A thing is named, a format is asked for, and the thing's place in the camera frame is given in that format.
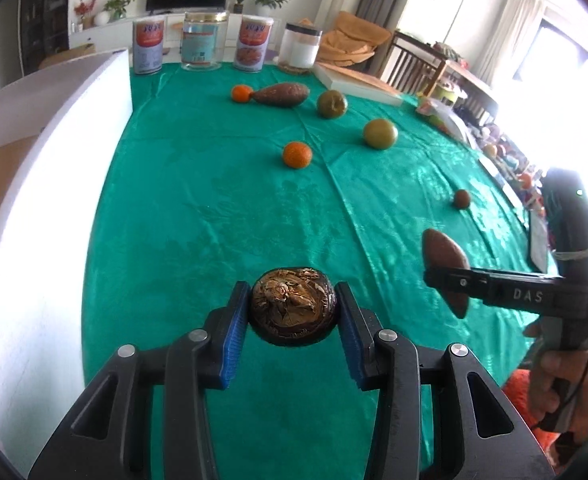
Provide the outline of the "small brown round fruit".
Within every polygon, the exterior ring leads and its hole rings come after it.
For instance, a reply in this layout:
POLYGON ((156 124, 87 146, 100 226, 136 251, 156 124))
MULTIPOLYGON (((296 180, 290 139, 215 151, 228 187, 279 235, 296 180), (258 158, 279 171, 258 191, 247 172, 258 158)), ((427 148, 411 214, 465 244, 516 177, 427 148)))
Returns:
POLYGON ((469 206, 471 206, 471 203, 471 194, 468 191, 463 190, 463 188, 454 193, 454 207, 456 207, 457 209, 468 209, 469 206))

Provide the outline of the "green-brown pear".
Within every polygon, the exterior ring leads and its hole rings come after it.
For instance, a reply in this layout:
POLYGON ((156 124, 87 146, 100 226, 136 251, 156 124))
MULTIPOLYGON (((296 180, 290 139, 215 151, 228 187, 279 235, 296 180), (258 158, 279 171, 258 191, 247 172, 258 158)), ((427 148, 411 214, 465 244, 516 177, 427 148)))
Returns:
POLYGON ((317 99, 317 112, 325 119, 340 118, 347 110, 346 96, 337 90, 326 90, 317 99))
POLYGON ((398 136, 397 127, 390 120, 384 118, 373 119, 363 128, 365 143, 375 150, 391 148, 396 144, 398 136))

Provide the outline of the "dark brown wrinkled fruit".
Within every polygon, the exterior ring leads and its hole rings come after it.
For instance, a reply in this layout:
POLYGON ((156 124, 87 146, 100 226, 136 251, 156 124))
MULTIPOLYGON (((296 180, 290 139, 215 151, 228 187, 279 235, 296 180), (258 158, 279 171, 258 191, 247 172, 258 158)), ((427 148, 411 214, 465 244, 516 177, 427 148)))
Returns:
POLYGON ((338 318, 332 282, 309 266, 270 270, 251 287, 247 320, 269 344, 316 344, 334 330, 338 318))

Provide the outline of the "orange tangerine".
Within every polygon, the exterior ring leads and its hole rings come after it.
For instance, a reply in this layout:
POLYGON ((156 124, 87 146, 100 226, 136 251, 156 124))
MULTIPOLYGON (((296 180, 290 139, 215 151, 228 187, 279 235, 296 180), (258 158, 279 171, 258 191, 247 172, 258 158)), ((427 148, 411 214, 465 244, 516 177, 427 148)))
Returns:
POLYGON ((283 148, 282 159, 292 169, 303 169, 311 164, 313 153, 311 147, 303 142, 289 142, 283 148))
POLYGON ((247 86, 247 84, 236 84, 231 89, 231 99, 236 103, 248 103, 251 102, 253 92, 253 88, 247 86))

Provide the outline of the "large brown sweet potato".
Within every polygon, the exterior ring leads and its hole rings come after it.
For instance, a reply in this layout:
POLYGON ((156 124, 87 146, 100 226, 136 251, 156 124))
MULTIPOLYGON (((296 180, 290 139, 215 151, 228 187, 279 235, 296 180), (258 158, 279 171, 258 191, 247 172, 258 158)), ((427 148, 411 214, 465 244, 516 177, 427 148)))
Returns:
POLYGON ((295 107, 305 102, 310 89, 298 82, 282 82, 251 92, 251 99, 260 104, 275 107, 295 107))

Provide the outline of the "snack bag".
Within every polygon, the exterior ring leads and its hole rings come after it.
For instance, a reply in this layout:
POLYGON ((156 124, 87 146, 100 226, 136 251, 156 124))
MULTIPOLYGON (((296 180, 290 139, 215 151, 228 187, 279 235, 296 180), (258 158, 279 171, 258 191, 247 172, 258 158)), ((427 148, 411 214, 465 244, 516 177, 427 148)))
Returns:
POLYGON ((438 100, 420 96, 415 111, 441 132, 453 138, 463 138, 470 132, 468 126, 454 113, 454 110, 438 100))

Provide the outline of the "wooden chair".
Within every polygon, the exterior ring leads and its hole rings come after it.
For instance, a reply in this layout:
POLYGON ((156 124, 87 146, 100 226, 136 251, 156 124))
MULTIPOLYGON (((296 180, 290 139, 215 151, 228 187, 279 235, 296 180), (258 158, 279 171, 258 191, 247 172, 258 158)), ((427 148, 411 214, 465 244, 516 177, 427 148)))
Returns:
POLYGON ((439 84, 451 81, 463 91, 460 102, 478 120, 495 117, 499 104, 495 92, 463 63, 447 53, 444 44, 436 47, 396 30, 391 36, 379 78, 403 94, 432 96, 439 84))

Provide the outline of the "green tablecloth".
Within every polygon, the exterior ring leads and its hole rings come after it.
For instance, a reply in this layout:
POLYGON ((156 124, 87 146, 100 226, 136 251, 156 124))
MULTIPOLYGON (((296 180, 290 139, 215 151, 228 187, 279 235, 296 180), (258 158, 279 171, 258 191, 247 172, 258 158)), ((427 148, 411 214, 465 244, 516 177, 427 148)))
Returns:
POLYGON ((496 382, 529 348, 525 313, 472 304, 456 318, 423 281, 421 237, 453 238, 477 268, 528 271, 524 218, 477 153, 398 107, 353 99, 324 119, 307 99, 293 108, 231 99, 236 84, 283 81, 273 67, 188 72, 168 64, 133 76, 133 113, 106 179, 88 248, 82 350, 93 377, 122 344, 152 349, 201 327, 235 283, 282 266, 312 266, 346 282, 361 307, 420 346, 467 344, 496 382), (365 143, 390 120, 398 140, 365 143), (282 159, 289 142, 311 164, 282 159), (468 209, 454 193, 468 191, 468 209))

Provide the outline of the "white cardboard box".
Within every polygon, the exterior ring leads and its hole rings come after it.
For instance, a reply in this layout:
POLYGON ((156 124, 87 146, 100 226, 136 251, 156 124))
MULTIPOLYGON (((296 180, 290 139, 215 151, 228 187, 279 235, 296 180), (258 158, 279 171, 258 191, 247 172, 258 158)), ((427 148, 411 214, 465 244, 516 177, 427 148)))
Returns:
POLYGON ((123 50, 0 90, 0 450, 21 474, 84 387, 88 243, 132 110, 123 50))

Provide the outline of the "orange cushion lounge chair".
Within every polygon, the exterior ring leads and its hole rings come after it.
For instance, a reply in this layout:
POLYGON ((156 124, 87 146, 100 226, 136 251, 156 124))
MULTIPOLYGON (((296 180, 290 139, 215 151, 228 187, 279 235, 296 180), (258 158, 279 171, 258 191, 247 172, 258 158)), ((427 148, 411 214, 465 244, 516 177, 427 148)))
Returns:
POLYGON ((303 32, 320 37, 315 62, 348 67, 370 60, 379 47, 391 38, 391 32, 363 18, 341 11, 329 30, 322 30, 304 18, 293 23, 303 32))

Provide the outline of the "clear jar black lid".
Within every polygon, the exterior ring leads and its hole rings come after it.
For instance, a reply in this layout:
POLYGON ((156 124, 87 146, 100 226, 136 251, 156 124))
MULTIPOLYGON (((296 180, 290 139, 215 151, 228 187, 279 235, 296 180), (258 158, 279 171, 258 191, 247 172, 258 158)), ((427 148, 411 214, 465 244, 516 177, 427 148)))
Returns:
POLYGON ((281 42, 277 67, 290 74, 304 74, 313 69, 322 32, 315 26, 287 23, 281 42))

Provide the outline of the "right red label can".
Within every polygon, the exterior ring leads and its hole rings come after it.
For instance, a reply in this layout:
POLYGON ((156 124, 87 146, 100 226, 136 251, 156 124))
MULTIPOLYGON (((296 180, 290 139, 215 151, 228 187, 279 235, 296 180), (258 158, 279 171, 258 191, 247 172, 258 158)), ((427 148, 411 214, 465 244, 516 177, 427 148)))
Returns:
POLYGON ((273 18, 243 14, 239 25, 233 65, 244 72, 259 72, 265 62, 273 18))

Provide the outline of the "red label can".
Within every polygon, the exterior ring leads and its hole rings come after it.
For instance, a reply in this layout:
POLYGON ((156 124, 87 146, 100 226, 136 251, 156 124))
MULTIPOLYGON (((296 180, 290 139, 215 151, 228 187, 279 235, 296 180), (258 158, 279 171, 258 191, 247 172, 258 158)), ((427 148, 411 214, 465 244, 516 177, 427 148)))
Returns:
POLYGON ((132 63, 134 73, 148 75, 163 66, 165 19, 149 16, 137 20, 132 29, 132 63))
POLYGON ((265 62, 273 18, 243 14, 239 25, 233 65, 244 72, 259 72, 265 62))

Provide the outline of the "clear glass jar blue label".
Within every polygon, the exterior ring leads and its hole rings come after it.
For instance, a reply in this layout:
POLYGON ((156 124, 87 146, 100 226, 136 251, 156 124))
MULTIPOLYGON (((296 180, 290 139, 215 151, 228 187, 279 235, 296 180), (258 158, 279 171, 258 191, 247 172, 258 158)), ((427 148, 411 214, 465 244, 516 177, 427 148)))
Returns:
POLYGON ((181 65, 184 70, 216 70, 220 67, 229 14, 216 9, 189 9, 184 14, 181 65))

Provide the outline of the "potted plant left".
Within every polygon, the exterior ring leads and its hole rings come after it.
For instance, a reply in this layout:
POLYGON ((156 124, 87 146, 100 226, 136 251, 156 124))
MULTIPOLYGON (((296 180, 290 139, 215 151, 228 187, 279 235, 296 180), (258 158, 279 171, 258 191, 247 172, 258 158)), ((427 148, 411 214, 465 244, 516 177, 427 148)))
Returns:
POLYGON ((135 0, 107 0, 104 4, 104 10, 108 12, 113 21, 119 21, 126 17, 126 9, 135 0))

